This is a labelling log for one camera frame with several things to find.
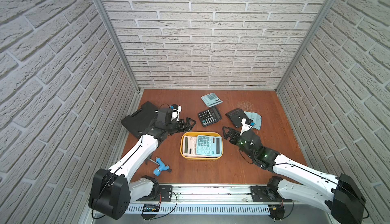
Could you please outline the left controller board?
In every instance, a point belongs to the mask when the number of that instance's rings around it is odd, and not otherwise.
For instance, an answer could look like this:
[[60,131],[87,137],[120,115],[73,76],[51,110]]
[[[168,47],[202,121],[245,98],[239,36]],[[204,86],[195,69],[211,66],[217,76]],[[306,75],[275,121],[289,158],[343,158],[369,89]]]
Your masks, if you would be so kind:
[[159,210],[160,210],[159,205],[144,204],[141,212],[141,217],[145,221],[149,221],[157,216]]

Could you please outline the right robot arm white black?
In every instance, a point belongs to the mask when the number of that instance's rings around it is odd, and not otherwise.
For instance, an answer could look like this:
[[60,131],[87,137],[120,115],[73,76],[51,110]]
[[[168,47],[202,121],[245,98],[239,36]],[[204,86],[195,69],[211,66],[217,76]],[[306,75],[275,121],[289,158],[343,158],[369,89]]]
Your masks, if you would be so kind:
[[299,201],[329,213],[340,224],[360,224],[369,217],[366,199],[350,176],[324,173],[268,148],[252,130],[222,128],[223,137],[243,151],[252,163],[274,173],[265,189],[270,199]]

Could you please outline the pink calculator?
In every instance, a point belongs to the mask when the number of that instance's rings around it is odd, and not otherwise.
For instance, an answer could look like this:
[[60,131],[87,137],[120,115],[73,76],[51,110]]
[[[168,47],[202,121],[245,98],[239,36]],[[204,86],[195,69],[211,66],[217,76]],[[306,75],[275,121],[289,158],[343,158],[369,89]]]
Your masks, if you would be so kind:
[[183,145],[182,145],[183,155],[188,158],[197,157],[198,155],[196,154],[196,145],[197,145],[197,137],[184,136]]

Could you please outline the light blue calculator back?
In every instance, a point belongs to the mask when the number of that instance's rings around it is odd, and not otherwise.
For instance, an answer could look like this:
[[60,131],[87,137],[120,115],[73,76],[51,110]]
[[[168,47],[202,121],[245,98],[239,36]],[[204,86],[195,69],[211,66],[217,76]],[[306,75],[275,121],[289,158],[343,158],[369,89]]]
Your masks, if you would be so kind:
[[255,113],[255,112],[244,111],[244,113],[250,120],[252,120],[252,122],[250,123],[252,128],[254,128],[256,130],[260,130],[261,126],[262,126],[262,117],[258,113]]

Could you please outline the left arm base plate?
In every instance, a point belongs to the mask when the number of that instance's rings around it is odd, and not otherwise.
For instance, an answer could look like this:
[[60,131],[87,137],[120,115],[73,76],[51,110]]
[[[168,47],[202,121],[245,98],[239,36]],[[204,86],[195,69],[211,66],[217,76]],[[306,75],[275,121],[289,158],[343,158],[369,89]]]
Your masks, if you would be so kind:
[[143,197],[140,201],[146,202],[170,202],[172,200],[172,185],[159,185],[158,188],[154,188],[152,193]]

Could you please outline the light blue calculator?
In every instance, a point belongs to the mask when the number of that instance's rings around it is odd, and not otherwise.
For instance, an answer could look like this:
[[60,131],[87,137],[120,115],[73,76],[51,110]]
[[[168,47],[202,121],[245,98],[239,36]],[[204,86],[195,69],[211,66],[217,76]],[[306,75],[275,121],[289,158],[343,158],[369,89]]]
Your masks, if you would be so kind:
[[250,123],[252,128],[254,128],[256,130],[260,130],[261,126],[262,126],[262,117],[258,113],[255,113],[255,112],[244,111],[244,113],[250,120],[252,120],[252,122]]
[[222,155],[221,137],[198,135],[196,154],[212,158],[220,157]]

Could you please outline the right controller connector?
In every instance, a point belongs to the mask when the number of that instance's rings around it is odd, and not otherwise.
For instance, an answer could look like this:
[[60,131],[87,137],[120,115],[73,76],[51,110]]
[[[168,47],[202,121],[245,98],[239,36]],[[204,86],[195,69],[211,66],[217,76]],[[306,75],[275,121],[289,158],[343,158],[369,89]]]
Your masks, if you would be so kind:
[[285,215],[285,208],[280,206],[269,205],[269,215],[273,221],[282,221]]

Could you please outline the large black case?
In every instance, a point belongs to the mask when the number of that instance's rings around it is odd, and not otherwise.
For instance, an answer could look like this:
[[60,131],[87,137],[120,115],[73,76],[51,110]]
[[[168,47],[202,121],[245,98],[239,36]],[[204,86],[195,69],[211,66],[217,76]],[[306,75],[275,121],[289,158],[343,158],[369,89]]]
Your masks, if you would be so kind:
[[131,115],[126,116],[121,124],[135,138],[140,139],[141,133],[149,127],[149,124],[157,116],[158,107],[151,102],[141,105],[141,108]]

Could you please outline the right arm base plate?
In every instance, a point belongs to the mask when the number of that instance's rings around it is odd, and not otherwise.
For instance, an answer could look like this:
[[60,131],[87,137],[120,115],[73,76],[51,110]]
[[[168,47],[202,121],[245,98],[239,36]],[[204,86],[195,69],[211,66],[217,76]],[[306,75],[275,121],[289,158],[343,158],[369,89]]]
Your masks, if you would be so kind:
[[275,202],[281,203],[282,201],[290,203],[292,200],[284,199],[277,191],[269,190],[265,185],[254,185],[250,187],[250,193],[253,202]]

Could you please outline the yellow plastic storage box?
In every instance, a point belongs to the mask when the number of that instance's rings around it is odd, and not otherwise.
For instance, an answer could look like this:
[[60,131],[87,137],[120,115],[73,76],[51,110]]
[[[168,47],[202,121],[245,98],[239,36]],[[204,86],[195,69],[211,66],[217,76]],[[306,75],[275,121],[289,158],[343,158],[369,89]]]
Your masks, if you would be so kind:
[[180,153],[187,160],[216,161],[223,155],[222,137],[214,132],[186,132]]

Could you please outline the small teal calculator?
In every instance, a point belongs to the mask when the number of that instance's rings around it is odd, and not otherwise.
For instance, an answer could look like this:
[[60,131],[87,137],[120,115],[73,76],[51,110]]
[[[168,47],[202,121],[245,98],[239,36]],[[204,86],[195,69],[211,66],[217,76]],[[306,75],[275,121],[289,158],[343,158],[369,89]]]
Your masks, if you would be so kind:
[[209,108],[222,103],[222,100],[215,93],[204,95],[201,97],[201,99]]

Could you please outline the blue handled tool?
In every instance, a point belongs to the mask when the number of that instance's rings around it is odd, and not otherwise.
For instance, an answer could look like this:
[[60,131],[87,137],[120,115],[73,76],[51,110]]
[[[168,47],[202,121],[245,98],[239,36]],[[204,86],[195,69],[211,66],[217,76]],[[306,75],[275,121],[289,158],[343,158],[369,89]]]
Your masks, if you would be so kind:
[[172,172],[172,169],[166,165],[161,158],[156,158],[155,160],[149,159],[152,163],[156,164],[157,167],[153,170],[155,176],[160,176],[162,172],[166,171],[168,173]]

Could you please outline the aluminium front rail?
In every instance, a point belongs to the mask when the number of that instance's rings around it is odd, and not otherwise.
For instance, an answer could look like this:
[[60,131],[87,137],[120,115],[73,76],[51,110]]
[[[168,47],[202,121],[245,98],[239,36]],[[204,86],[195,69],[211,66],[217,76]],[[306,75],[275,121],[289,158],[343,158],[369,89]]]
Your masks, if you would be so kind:
[[[183,204],[233,204],[233,205],[246,205],[251,203],[258,204],[272,204],[264,202],[253,202],[250,184],[181,184],[181,183],[162,183],[160,185],[172,185],[172,200],[178,197],[179,203]],[[145,187],[129,187],[131,191],[130,200],[126,203],[129,206],[135,202],[140,201],[145,197]],[[287,180],[279,182],[277,191],[284,199],[290,199],[299,203],[308,204],[312,206],[319,206],[325,201],[330,200],[326,194],[323,194],[317,190],[312,190],[306,186],[295,184]]]

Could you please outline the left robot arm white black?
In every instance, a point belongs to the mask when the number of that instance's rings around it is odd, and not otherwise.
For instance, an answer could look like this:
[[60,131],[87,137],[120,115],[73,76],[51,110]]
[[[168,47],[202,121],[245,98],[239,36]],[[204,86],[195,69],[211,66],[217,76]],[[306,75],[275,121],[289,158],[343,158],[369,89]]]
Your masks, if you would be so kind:
[[176,104],[160,109],[152,106],[148,110],[139,109],[122,120],[123,126],[136,133],[139,140],[117,163],[95,173],[88,203],[92,213],[99,212],[118,220],[132,202],[157,195],[157,179],[144,176],[135,182],[131,180],[169,135],[188,132],[196,125],[189,117],[181,119],[180,112],[181,106]]

